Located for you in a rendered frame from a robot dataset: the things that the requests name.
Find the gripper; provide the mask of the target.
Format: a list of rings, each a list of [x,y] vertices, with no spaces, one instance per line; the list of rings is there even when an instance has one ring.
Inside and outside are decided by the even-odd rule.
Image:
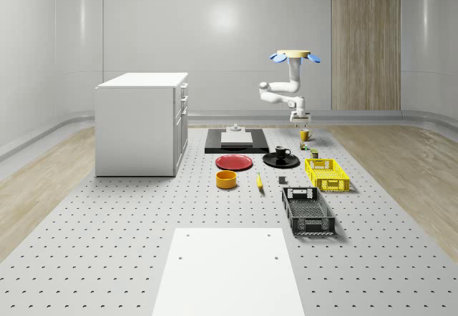
[[[310,122],[310,114],[308,112],[291,112],[290,122],[292,122],[295,127],[307,127],[307,123]]]

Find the black plate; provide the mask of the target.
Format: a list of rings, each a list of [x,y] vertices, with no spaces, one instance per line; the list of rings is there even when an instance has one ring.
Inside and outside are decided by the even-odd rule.
[[[300,160],[293,154],[286,155],[285,158],[277,158],[276,153],[268,153],[263,156],[263,162],[270,167],[279,169],[288,169],[297,167],[300,164]]]

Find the yellow basket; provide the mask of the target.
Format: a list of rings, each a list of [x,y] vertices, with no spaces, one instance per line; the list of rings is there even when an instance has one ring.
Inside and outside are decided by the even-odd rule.
[[[349,176],[335,159],[306,159],[305,171],[321,191],[349,191]]]

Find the red plate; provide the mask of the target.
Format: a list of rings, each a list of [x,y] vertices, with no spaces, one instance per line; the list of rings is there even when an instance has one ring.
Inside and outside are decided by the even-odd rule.
[[[215,164],[224,170],[241,171],[252,167],[253,161],[250,157],[241,154],[227,154],[218,157]]]

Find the black stove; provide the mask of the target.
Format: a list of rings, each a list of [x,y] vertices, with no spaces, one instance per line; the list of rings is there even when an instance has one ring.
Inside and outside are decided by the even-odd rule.
[[[206,154],[267,154],[268,143],[262,129],[232,127],[209,129],[205,143]]]

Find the dark grey basket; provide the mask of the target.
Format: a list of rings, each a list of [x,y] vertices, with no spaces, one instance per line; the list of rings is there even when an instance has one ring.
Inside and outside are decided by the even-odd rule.
[[[335,216],[317,187],[284,187],[282,199],[293,233],[335,232]]]

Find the yellow bowl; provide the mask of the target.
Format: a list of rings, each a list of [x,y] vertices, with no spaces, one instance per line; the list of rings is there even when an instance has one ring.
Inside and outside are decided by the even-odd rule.
[[[237,174],[234,171],[223,170],[216,174],[216,185],[221,189],[232,189],[237,184]]]

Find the white cabinet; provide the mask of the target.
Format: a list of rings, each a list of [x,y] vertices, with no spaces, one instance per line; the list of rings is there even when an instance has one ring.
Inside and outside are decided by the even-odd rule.
[[[187,146],[187,77],[126,73],[95,95],[95,173],[174,177]]]

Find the white board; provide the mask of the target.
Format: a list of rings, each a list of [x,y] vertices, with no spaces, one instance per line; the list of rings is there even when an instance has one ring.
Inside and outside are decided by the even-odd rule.
[[[152,316],[304,316],[280,228],[177,228]]]

